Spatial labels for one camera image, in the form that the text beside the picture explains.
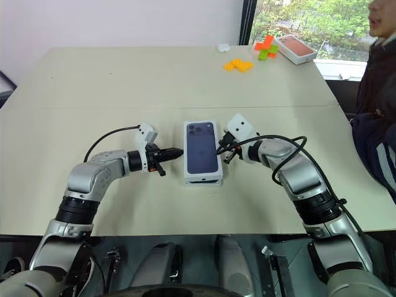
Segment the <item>foliage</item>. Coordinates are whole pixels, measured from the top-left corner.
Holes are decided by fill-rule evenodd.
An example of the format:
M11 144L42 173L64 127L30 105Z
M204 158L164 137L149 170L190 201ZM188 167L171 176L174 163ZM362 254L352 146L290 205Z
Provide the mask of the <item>foliage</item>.
M258 0L251 43L294 34L326 59L367 60L370 0Z

